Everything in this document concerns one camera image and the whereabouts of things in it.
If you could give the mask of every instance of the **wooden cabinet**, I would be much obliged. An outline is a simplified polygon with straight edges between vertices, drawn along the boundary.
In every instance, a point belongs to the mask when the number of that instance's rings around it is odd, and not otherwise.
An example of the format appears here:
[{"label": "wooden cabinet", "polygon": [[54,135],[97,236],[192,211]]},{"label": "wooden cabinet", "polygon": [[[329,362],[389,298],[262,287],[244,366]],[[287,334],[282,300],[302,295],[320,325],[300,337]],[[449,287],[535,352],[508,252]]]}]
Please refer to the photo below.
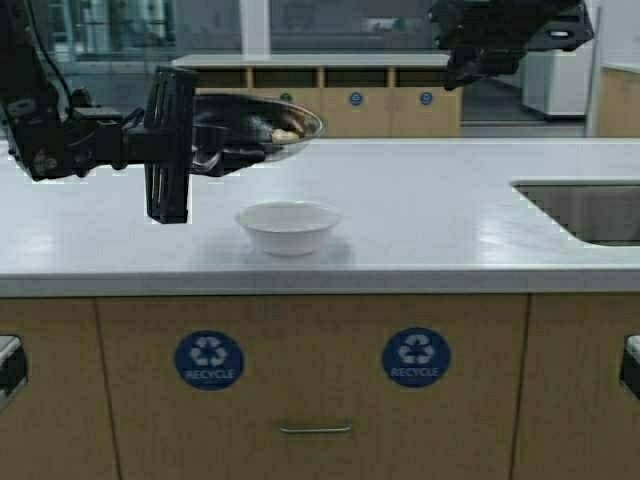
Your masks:
[{"label": "wooden cabinet", "polygon": [[336,87],[322,93],[321,115],[327,119],[327,137],[391,135],[392,91],[382,87]]},{"label": "wooden cabinet", "polygon": [[635,478],[640,400],[620,382],[638,295],[534,296],[514,480]]},{"label": "wooden cabinet", "polygon": [[[122,479],[507,480],[525,308],[524,296],[100,301]],[[382,367],[389,339],[410,327],[452,351],[425,389]],[[206,330],[244,352],[226,390],[196,390],[174,367],[181,340]]]},{"label": "wooden cabinet", "polygon": [[218,68],[198,72],[196,93],[206,95],[211,93],[240,93],[248,94],[253,84],[253,73],[246,68]]},{"label": "wooden cabinet", "polygon": [[392,137],[459,137],[461,123],[460,91],[428,86],[393,89]]},{"label": "wooden cabinet", "polygon": [[293,103],[316,114],[319,114],[322,105],[322,90],[318,88],[254,88],[251,93],[258,97]]},{"label": "wooden cabinet", "polygon": [[640,137],[640,74],[602,70],[598,136]]},{"label": "wooden cabinet", "polygon": [[0,335],[18,336],[28,383],[0,412],[0,476],[117,480],[91,301],[0,301]]}]

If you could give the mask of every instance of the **blue circular sticker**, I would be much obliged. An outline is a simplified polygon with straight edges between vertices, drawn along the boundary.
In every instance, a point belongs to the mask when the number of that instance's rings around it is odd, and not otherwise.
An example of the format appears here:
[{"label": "blue circular sticker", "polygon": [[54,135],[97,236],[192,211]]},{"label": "blue circular sticker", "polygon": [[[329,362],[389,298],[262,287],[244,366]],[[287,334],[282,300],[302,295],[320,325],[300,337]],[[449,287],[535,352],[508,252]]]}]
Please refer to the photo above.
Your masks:
[{"label": "blue circular sticker", "polygon": [[364,103],[364,95],[362,95],[360,92],[353,92],[349,101],[354,107],[359,107]]},{"label": "blue circular sticker", "polygon": [[180,342],[175,353],[180,377],[200,390],[224,390],[244,370],[244,355],[238,344],[219,332],[196,332]]},{"label": "blue circular sticker", "polygon": [[398,385],[424,388],[449,369],[451,350],[437,332],[410,328],[393,336],[382,353],[382,366]]},{"label": "blue circular sticker", "polygon": [[420,103],[425,106],[429,106],[433,103],[433,94],[430,92],[424,92],[420,95]]}]

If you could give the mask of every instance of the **drawer handle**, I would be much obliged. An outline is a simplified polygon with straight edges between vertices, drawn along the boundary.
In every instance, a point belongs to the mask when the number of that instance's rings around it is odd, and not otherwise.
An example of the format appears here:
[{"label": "drawer handle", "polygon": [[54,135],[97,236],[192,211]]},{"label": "drawer handle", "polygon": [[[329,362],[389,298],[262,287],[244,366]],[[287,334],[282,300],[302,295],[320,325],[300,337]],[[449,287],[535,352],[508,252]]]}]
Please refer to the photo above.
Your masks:
[{"label": "drawer handle", "polygon": [[27,384],[27,358],[18,337],[0,336],[0,412]]},{"label": "drawer handle", "polygon": [[640,400],[640,335],[627,339],[620,381]]},{"label": "drawer handle", "polygon": [[353,425],[338,425],[336,427],[296,427],[289,425],[281,425],[280,431],[287,435],[320,435],[326,433],[349,433],[353,430]]}]

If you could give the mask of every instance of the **stainless steel sink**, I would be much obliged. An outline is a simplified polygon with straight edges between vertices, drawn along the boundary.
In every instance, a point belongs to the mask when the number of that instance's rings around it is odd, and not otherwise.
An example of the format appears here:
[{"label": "stainless steel sink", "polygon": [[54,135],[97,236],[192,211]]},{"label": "stainless steel sink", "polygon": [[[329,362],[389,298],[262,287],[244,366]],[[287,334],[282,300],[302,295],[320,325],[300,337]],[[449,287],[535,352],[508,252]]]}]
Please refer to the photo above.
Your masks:
[{"label": "stainless steel sink", "polygon": [[580,240],[640,246],[640,184],[517,184],[514,187]]}]

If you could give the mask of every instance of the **white countertop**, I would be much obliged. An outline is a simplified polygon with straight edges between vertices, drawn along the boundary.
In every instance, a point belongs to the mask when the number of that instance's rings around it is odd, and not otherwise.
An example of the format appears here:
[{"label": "white countertop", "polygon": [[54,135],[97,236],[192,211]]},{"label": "white countertop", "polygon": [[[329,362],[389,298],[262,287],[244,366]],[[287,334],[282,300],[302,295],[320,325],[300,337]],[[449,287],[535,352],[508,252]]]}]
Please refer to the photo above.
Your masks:
[{"label": "white countertop", "polygon": [[[0,144],[0,296],[638,291],[640,248],[571,237],[511,186],[640,182],[640,141],[311,144],[223,179],[192,177],[192,219],[145,216],[143,170],[34,184]],[[234,214],[320,201],[345,219],[324,250],[252,250]]]},{"label": "white countertop", "polygon": [[188,55],[173,61],[182,68],[214,67],[445,67],[448,54],[305,54],[245,57],[243,55]]}]

